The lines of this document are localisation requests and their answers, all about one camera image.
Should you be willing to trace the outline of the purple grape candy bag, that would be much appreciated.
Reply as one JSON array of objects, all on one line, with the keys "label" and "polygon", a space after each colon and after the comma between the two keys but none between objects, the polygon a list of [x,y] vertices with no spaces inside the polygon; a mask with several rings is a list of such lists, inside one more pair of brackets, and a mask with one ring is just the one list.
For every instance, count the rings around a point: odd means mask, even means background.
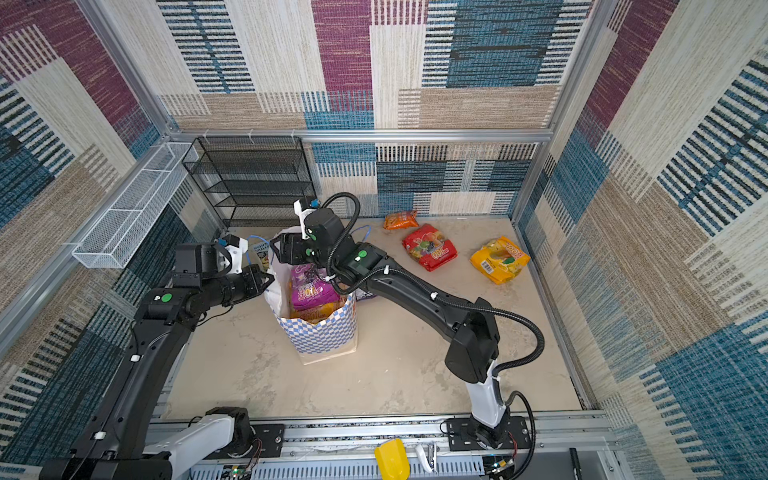
[{"label": "purple grape candy bag", "polygon": [[297,311],[335,303],[340,299],[324,268],[314,264],[294,266],[291,270],[291,305]]}]

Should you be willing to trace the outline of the blue checkered paper bag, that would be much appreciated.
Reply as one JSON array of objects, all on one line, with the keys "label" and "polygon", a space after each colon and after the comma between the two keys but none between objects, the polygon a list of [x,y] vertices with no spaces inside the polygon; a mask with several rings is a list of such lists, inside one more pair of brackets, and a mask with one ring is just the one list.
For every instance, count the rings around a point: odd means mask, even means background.
[{"label": "blue checkered paper bag", "polygon": [[352,354],[358,346],[357,298],[340,295],[312,264],[291,266],[276,253],[268,272],[275,281],[264,298],[305,366]]}]

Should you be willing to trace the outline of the red fruit candy bag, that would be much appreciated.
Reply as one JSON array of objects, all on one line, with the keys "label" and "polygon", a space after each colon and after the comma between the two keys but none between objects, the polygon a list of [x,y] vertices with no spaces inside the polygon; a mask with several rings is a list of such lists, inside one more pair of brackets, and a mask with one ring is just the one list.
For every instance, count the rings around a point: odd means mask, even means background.
[{"label": "red fruit candy bag", "polygon": [[458,257],[453,242],[430,224],[424,224],[408,234],[402,245],[408,254],[429,272]]}]

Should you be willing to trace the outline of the yellow mango candy bag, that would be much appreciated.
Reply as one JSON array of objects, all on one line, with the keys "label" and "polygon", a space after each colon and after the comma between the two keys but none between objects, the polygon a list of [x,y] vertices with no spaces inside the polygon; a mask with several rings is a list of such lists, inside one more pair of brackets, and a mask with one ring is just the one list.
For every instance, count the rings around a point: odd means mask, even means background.
[{"label": "yellow mango candy bag", "polygon": [[529,261],[530,256],[505,236],[486,243],[470,257],[471,264],[496,285],[514,279]]},{"label": "yellow mango candy bag", "polygon": [[290,317],[295,319],[301,319],[309,324],[317,324],[329,316],[335,311],[341,309],[345,305],[344,302],[338,301],[333,303],[326,303],[316,307],[308,308],[305,310],[291,309]]}]

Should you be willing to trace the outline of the purple snack packet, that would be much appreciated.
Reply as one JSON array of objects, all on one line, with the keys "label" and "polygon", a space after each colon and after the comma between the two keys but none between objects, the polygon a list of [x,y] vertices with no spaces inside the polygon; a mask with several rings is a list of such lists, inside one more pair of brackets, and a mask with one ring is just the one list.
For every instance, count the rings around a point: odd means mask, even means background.
[{"label": "purple snack packet", "polygon": [[368,300],[376,297],[374,293],[365,292],[362,289],[357,289],[354,292],[354,296],[357,301],[364,301],[364,300]]}]

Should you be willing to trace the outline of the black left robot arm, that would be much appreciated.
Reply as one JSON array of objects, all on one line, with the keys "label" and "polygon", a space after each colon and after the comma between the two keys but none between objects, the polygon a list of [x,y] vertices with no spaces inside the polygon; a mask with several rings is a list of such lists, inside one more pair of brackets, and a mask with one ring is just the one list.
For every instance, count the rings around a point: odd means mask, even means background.
[{"label": "black left robot arm", "polygon": [[68,457],[46,461],[40,478],[176,479],[217,450],[248,452],[255,434],[240,407],[209,412],[167,447],[147,448],[146,435],[170,371],[207,312],[257,298],[274,280],[259,264],[236,271],[218,242],[178,245],[173,269],[140,301],[99,409]]}]

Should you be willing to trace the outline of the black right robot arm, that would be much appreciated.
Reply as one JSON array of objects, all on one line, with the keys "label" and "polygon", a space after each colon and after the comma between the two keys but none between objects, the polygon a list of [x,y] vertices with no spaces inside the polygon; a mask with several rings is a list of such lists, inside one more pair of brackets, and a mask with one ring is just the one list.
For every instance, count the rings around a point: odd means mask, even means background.
[{"label": "black right robot arm", "polygon": [[[298,231],[277,235],[270,247],[283,264],[314,264],[324,269],[331,285],[342,294],[362,290],[387,299],[437,331],[449,344],[446,367],[466,384],[470,395],[469,434],[489,449],[508,440],[509,407],[502,399],[498,376],[542,354],[544,337],[532,321],[494,308],[482,298],[469,301],[427,283],[384,250],[354,240],[351,226],[343,225],[329,208],[310,212]],[[499,362],[498,317],[529,329],[536,340],[534,350],[522,358]]]}]

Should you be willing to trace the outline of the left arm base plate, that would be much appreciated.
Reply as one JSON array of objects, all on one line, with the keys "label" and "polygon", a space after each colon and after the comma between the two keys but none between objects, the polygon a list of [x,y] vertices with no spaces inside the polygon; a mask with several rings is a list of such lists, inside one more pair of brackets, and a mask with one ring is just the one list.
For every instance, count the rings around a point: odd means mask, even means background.
[{"label": "left arm base plate", "polygon": [[285,437],[285,424],[252,424],[252,433],[244,447],[233,451],[221,449],[205,457],[205,460],[250,460],[259,457],[278,458],[281,456]]}]

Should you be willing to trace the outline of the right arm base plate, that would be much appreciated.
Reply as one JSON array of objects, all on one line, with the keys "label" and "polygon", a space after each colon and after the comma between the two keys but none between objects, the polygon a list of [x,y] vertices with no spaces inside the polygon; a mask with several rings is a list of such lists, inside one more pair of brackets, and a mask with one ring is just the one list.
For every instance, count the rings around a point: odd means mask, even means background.
[{"label": "right arm base plate", "polygon": [[455,417],[444,420],[440,429],[451,451],[520,450],[531,446],[531,429],[523,416],[506,415],[496,427],[488,427],[472,417]]}]

